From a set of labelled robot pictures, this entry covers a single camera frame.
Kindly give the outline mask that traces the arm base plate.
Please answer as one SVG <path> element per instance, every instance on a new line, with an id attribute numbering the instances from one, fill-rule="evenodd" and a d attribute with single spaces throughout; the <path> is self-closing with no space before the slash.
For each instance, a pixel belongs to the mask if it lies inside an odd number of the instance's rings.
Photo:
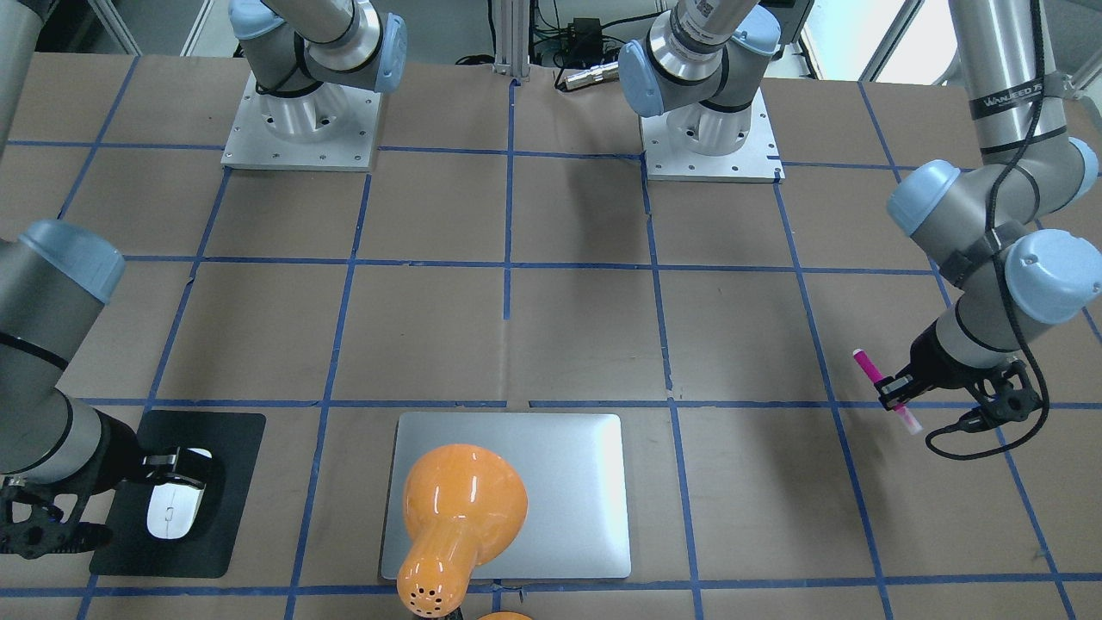
<path id="1" fill-rule="evenodd" d="M 382 104 L 382 94 L 337 84 L 323 84 L 298 98 L 263 95 L 249 76 L 222 164 L 251 171 L 370 172 Z"/>
<path id="2" fill-rule="evenodd" d="M 774 183 L 786 180 L 761 90 L 736 113 L 701 104 L 639 121 L 647 177 L 668 182 Z"/>

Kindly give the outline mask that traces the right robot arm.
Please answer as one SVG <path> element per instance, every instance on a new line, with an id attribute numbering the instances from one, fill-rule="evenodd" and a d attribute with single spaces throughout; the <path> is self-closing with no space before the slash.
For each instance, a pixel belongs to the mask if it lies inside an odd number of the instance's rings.
<path id="1" fill-rule="evenodd" d="M 381 98 L 400 85 L 409 33 L 370 1 L 233 1 L 233 34 L 251 89 L 233 119 L 233 168 L 369 168 Z M 121 252 L 62 220 L 3 242 L 3 552 L 35 561 L 98 550 L 88 499 L 122 481 L 150 485 L 148 530 L 188 532 L 223 467 L 206 446 L 143 449 L 133 429 L 60 392 L 121 281 Z"/>

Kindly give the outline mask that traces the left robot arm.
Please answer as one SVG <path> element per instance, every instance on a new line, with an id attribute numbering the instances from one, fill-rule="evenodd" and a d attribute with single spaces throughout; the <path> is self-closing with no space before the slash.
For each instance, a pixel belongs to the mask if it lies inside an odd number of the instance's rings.
<path id="1" fill-rule="evenodd" d="M 1011 358 L 1071 320 L 1099 295 L 1099 251 L 1059 229 L 1028 231 L 1089 191 L 1099 159 L 1069 135 L 1039 1 L 952 1 L 969 117 L 981 166 L 936 157 L 887 202 L 892 219 L 961 291 L 912 342 L 897 376 L 874 377 L 884 407 L 933 389 L 1006 376 Z M 752 96 L 779 44 L 776 17 L 756 1 L 680 1 L 618 54 L 634 112 L 730 115 L 747 130 Z"/>

